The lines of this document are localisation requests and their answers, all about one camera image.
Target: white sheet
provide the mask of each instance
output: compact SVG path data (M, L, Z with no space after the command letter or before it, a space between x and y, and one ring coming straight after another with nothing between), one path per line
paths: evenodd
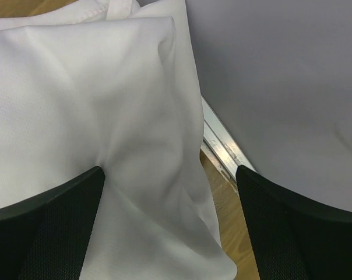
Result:
M255 169L352 211L352 0L187 5L202 94Z
M102 166L82 280L234 278L202 135L183 0L0 19L0 207Z

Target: white fabric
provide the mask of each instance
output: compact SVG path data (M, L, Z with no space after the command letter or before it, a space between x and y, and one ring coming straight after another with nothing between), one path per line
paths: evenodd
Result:
M102 166L82 280L235 277L202 135L183 0L0 19L0 207Z
M352 0L187 5L202 94L255 169L352 211Z

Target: gray wall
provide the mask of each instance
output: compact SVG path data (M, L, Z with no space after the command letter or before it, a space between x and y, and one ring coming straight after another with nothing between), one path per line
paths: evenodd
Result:
M186 0L202 94L255 168L352 211L352 0Z

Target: wooden floor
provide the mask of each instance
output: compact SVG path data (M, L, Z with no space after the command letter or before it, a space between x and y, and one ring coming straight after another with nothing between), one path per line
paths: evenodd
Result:
M0 0L0 18L33 16L63 7L75 0ZM216 170L212 162L201 152L213 193L220 223L221 242L224 251L236 263L237 279L259 279L240 199L234 186Z
M213 200L220 225L221 245L236 263L236 279L258 280L254 253L252 252L241 201L234 188L215 168L206 155L200 152L200 162L205 169L212 190Z

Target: black mesh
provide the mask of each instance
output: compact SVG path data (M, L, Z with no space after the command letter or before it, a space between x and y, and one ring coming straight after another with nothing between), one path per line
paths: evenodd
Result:
M237 186L261 280L309 279L281 203L242 170Z
M62 186L0 209L0 279L78 280L103 182L102 170L95 167ZM9 259L13 251L20 254Z
M237 185L261 280L352 280L351 212L244 166L237 170Z

